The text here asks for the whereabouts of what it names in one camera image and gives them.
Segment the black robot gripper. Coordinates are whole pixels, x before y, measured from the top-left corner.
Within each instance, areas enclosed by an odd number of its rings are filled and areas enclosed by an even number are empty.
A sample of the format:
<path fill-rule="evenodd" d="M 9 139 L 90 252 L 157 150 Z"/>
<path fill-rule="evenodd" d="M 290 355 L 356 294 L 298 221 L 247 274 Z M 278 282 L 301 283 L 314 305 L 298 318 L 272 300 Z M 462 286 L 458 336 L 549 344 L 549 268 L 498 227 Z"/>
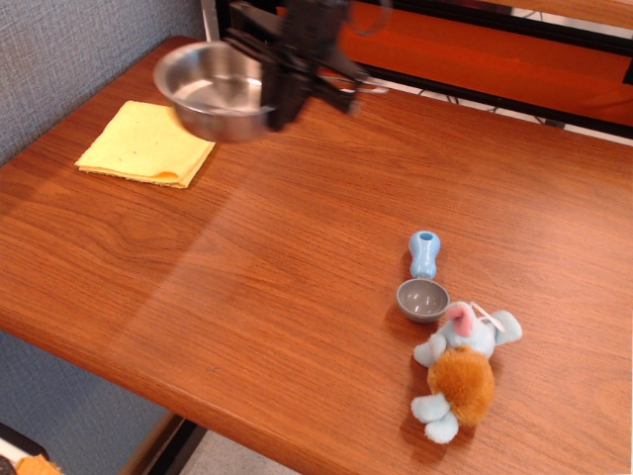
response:
<path fill-rule="evenodd" d="M 260 105 L 280 132 L 315 97 L 345 114 L 367 73 L 338 47 L 347 1 L 290 1 L 278 16 L 245 1 L 230 5 L 227 41 L 262 66 Z"/>

